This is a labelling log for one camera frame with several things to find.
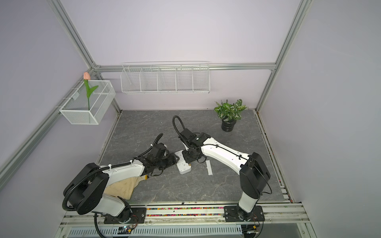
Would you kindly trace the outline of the white digital alarm clock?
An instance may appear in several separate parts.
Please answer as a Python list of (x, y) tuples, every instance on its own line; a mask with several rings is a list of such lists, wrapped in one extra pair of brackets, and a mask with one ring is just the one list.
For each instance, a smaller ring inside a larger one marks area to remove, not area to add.
[(175, 152), (175, 155), (179, 158), (176, 163), (179, 173), (181, 175), (189, 173), (191, 171), (191, 165), (185, 161), (182, 151)]

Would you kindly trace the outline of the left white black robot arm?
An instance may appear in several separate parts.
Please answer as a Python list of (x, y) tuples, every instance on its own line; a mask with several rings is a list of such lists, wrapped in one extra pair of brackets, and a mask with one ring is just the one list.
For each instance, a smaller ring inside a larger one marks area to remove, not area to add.
[(95, 229), (101, 238), (104, 235), (96, 221), (99, 214), (114, 217), (121, 224), (138, 224), (139, 219), (128, 201), (120, 196), (106, 194), (105, 189), (132, 177), (153, 176), (155, 169), (163, 172), (177, 164), (179, 156), (169, 152), (166, 145), (160, 143), (162, 136), (159, 134), (149, 149), (127, 162), (103, 167), (95, 163), (87, 164), (64, 189), (63, 210), (75, 211), (79, 215), (93, 213)]

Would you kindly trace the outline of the white battery cover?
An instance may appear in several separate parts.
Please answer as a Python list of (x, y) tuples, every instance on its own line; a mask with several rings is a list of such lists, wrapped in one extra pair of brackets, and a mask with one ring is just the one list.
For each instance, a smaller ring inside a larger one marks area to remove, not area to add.
[(212, 176), (212, 175), (213, 175), (213, 172), (212, 172), (212, 167), (211, 167), (211, 163), (210, 163), (209, 160), (206, 161), (206, 167), (207, 167), (208, 175), (209, 175), (209, 176)]

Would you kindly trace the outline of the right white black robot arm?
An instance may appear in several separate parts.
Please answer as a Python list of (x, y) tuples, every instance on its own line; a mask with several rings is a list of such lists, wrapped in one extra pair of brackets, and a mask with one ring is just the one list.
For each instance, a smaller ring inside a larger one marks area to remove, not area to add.
[(201, 132), (193, 133), (185, 128), (179, 116), (173, 116), (172, 124), (185, 149), (175, 153), (180, 174), (191, 171), (191, 163), (212, 158), (228, 166), (240, 176), (241, 198), (236, 206), (225, 206), (226, 222), (264, 221), (258, 201), (264, 193), (271, 175), (260, 154), (236, 151)]

